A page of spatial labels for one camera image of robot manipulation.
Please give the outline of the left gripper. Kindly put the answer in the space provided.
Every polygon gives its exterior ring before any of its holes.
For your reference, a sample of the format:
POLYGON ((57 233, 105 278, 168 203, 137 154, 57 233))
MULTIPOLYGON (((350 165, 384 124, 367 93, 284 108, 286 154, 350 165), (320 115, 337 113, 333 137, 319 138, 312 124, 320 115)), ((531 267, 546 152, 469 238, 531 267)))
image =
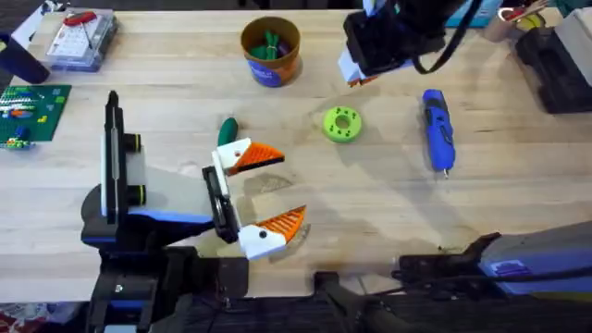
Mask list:
POLYGON ((146 217, 168 228, 207 227, 227 243, 239 241, 242 253, 255 260, 282 251, 302 226, 306 206, 241 227, 230 200, 227 177, 285 160, 271 145, 239 140, 235 132, 221 132, 212 152, 212 164, 202 168, 199 178, 148 167, 144 156, 129 157, 128 175, 133 186, 143 185, 141 201, 131 203, 131 217, 146 217))

